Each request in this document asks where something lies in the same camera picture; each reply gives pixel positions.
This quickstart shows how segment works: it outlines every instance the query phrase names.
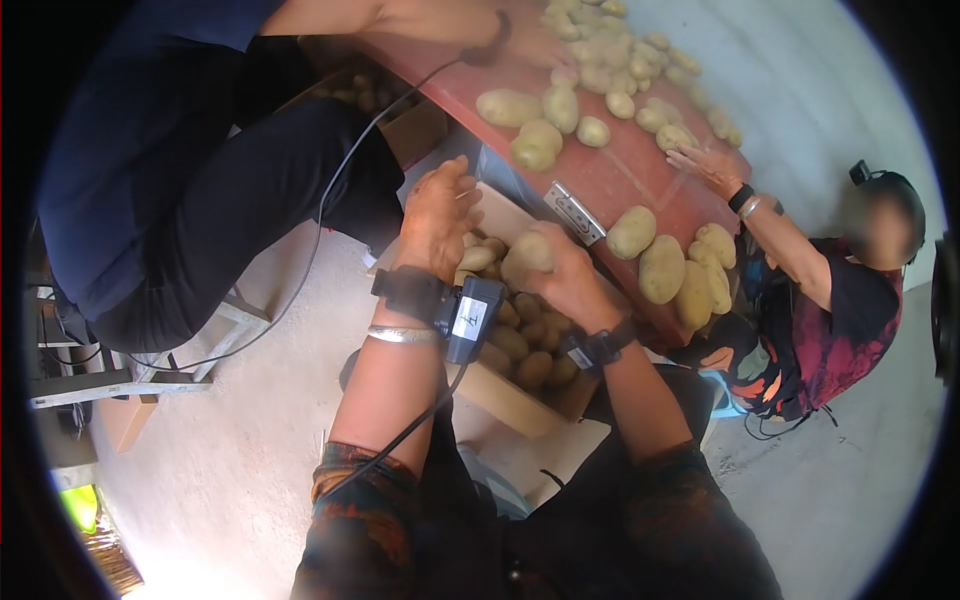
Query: yellow-green object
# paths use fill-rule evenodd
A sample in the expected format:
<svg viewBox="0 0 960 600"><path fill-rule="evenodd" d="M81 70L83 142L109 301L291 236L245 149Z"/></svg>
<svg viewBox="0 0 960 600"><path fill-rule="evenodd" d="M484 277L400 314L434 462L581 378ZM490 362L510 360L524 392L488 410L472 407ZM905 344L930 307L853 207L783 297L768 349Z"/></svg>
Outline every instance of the yellow-green object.
<svg viewBox="0 0 960 600"><path fill-rule="evenodd" d="M77 527L88 534L97 532L97 493L92 485L60 492L60 501Z"/></svg>

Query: black wrist band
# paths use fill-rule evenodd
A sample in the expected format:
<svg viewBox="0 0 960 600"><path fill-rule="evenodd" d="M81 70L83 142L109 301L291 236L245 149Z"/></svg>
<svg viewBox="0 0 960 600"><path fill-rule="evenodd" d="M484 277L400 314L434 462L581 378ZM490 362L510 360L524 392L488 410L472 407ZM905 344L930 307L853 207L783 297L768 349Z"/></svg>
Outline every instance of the black wrist band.
<svg viewBox="0 0 960 600"><path fill-rule="evenodd" d="M587 348L594 363L609 365L620 360L620 350L636 339L634 323L625 318L613 331L601 331L587 338Z"/></svg>
<svg viewBox="0 0 960 600"><path fill-rule="evenodd" d="M740 191L733 194L733 197L730 198L730 210L740 214L740 208L743 208L743 205L750 200L750 197L755 194L754 188L750 187L747 183L743 184L743 187L740 188Z"/></svg>
<svg viewBox="0 0 960 600"><path fill-rule="evenodd" d="M446 284L438 277L410 265L396 271L378 269L370 293L387 300L387 310L434 326Z"/></svg>
<svg viewBox="0 0 960 600"><path fill-rule="evenodd" d="M491 42L486 46L465 48L460 53L460 60L470 66L490 66L496 62L500 56L500 49L510 41L510 36L513 34L510 17L504 11L497 11L496 18L500 21L500 27L497 28Z"/></svg>

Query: wire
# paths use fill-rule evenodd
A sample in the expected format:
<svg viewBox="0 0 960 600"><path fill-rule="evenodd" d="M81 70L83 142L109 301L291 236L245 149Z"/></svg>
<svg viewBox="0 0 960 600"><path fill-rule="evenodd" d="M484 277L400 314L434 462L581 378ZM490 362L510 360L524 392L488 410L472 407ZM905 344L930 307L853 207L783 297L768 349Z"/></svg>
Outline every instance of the wire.
<svg viewBox="0 0 960 600"><path fill-rule="evenodd" d="M297 296L300 295L300 291L303 289L303 286L306 284L307 278L310 276L310 268L313 266L313 259L317 257L317 248L320 247L320 235L321 235L321 232L324 230L324 228L321 226L321 217L322 217L322 215L323 215L323 213L324 213L324 204L326 204L326 197L330 194L330 190L333 189L333 184L337 182L337 179L340 177L340 174L343 173L343 171L344 171L345 168L347 168L347 163L348 163L349 160L353 157L353 153L356 152L356 149L360 146L360 143L363 142L363 140L367 137L368 133L370 133L370 132L372 131L372 129L373 129L374 127L376 127L376 123L377 123L380 119L382 119L382 118L384 117L384 115L386 115L388 112L390 112L391 110L393 110L396 105L398 105L399 103L403 102L404 100L406 100L407 98L409 98L410 96L412 96L414 93L416 93L418 90L420 90L420 88L423 86L423 84L425 84L425 83L427 83L428 81L430 81L431 79L433 79L438 73L440 73L441 71L443 71L443 70L446 69L447 67L453 66L454 64L456 64L456 63L458 63L458 62L461 62L461 61L462 61L462 59L459 59L459 58L458 58L458 59L455 59L455 60L451 60L451 61L449 61L449 62L445 62L444 64L440 65L439 67L437 67L436 69L434 69L433 71L431 71L426 77L424 77L423 79L421 79L418 84L414 85L414 86L413 86L412 88L410 88L410 90L408 90L405 94L403 94L402 96L400 96L399 98L397 98L396 100L394 100L394 103L393 103L393 104L391 104L391 105L389 105L388 107L386 107L386 108L384 108L383 110L381 110L381 111L380 111L380 114L376 115L376 116L373 118L373 120L370 122L370 124L367 126L367 128L364 129L364 130L360 133L360 136L357 138L357 140L356 140L355 142L353 142L353 146L349 149L349 151L347 152L347 155L344 156L344 159L340 162L340 166L337 167L337 170L333 173L333 177L330 178L330 181L329 181L329 182L327 183L327 185L326 185L326 189L324 190L324 194L320 197L320 205L319 205L319 207L318 207L318 209L317 209L317 237L316 237L316 239L314 239L314 241L313 241L313 249L310 251L310 258L307 260L306 269L304 269L304 271L303 271L303 277L300 278L300 284L297 286L297 289L294 291L293 296L290 297L290 300L289 300L289 301L286 303L286 305L283 307L283 310L280 311L280 314L276 317L276 319L273 319L273 320L270 322L269 325L267 325L267 328L266 328L266 329L264 329L263 331L261 331L260 333L258 333L258 334L256 335L256 337L254 337L252 340L250 340L249 342L247 342L246 344L244 344L244 345L241 346L240 348L237 348L236 350L231 350L230 352L226 352L226 353L224 353L224 354L222 354L222 355L220 355L220 356L215 356L215 357L213 357L213 358L206 358L206 359L204 359L204 360L197 361L197 362L195 362L195 363L190 363L189 365L183 365L182 367L170 368L170 367L160 367L160 366L157 366L157 365L151 365L151 364L149 364L149 363L146 363L146 362L144 362L144 361L136 358L135 356L132 356L132 355L129 355L129 354L128 354L128 356L130 356L131 360L133 360L134 363L140 364L140 365L142 365L142 366L144 366L144 367L148 367L148 368L150 368L150 369L154 369L154 370L156 370L156 371L181 372L181 371L184 371L184 370L186 370L186 369L192 369L193 367L199 367L200 365L203 365L203 364L206 364L206 363L212 363L212 362L215 362L215 361L224 359L224 358L230 358L230 356L234 356L234 355L238 354L239 352L242 352L243 350L249 348L249 347L252 346L254 343L256 343L257 341L259 341L260 338L262 338L263 336L267 335L267 333L269 333L270 330L273 329L273 328L276 326L276 324L278 324L280 321L282 321L284 316L286 316L287 311L290 310L290 307L291 307L291 306L293 306L294 301L297 299Z"/></svg>
<svg viewBox="0 0 960 600"><path fill-rule="evenodd" d="M370 469L382 463L383 459L387 458L387 455L394 451L394 448L399 446L404 440L407 439L407 437L411 433L413 433L417 429L417 427L420 427L425 420L433 417L437 413L437 411L443 408L453 398L453 393L456 391L457 386L460 385L460 380L464 378L464 373L467 372L467 367L468 367L468 364L460 366L460 370L457 371L457 376L453 378L453 383L450 384L450 387L447 388L444 395L441 396L440 399L437 400L437 402L434 403L433 406L423 411L419 417L417 417L416 419L413 420L413 422L407 425L406 429L401 431L400 434L396 436L392 442L387 444L387 447L380 450L379 453L377 453L377 455L374 456L368 463L366 463L364 466L360 467L359 469L357 469L356 471L348 475L345 479L342 479L340 483L330 488L328 492L323 493L322 497L324 499L329 498L334 493L346 487L347 484L353 481L356 481L364 473L366 473Z"/></svg>
<svg viewBox="0 0 960 600"><path fill-rule="evenodd" d="M51 294L50 296L47 296L45 300L49 300L52 297L53 297L53 294ZM80 365L85 365L86 363L96 358L97 355L100 354L100 350L104 349L104 346L102 344L98 344L96 352L90 354L84 360L72 363L68 360L63 360L62 358L57 356L55 352L53 352L47 347L47 320L42 314L40 315L40 329L43 331L43 349L47 351L47 356L49 356L50 358L54 359L55 361L57 361L58 363L66 367L79 367Z"/></svg>

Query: person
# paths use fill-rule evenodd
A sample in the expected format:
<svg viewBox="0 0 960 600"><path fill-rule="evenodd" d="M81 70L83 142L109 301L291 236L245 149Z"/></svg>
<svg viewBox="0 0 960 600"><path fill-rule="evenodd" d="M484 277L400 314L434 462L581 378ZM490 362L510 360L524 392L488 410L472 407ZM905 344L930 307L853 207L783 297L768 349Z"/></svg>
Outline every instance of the person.
<svg viewBox="0 0 960 600"><path fill-rule="evenodd" d="M725 202L739 195L739 206L731 203L743 222L737 269L756 319L727 313L707 337L667 356L720 371L762 419L799 425L872 371L893 342L902 268L924 242L920 198L903 176L883 173L848 197L844 237L807 239L775 198L744 186L732 157L682 144L667 162Z"/></svg>
<svg viewBox="0 0 960 600"><path fill-rule="evenodd" d="M483 46L499 27L488 0L140 0L79 83L38 184L58 301L106 347L157 352L192 338L253 258L304 221L379 255L403 218L383 135L360 144L319 214L369 119L312 98L228 139L244 51L257 35L356 32ZM523 22L503 54L565 60Z"/></svg>
<svg viewBox="0 0 960 600"><path fill-rule="evenodd" d="M392 269L411 266L452 284L463 235L482 219L468 213L480 192L467 168L463 156L445 162L411 191ZM623 317L587 252L560 226L536 228L555 271L528 272L527 286L588 334L613 331ZM426 328L383 299L372 324ZM292 598L780 597L753 533L700 452L709 385L679 367L661 376L636 340L604 368L605 389L591 402L606 405L597 412L610 415L610 435L526 519L498 519L490 490L470 481L450 404L328 494L436 401L438 379L445 389L442 357L436 342L364 341L314 472ZM692 396L684 391L691 388Z"/></svg>

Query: metal hinge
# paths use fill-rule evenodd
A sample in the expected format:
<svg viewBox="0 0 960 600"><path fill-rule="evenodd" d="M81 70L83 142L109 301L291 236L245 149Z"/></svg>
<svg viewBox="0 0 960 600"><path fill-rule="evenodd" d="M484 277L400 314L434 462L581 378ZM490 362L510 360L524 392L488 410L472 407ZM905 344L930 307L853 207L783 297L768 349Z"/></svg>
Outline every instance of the metal hinge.
<svg viewBox="0 0 960 600"><path fill-rule="evenodd" d="M557 213L567 227L573 229L580 241L587 246L591 246L597 240L607 237L607 231L603 229L603 226L597 223L593 215L577 202L577 199L558 181L553 182L550 191L543 197L543 201Z"/></svg>

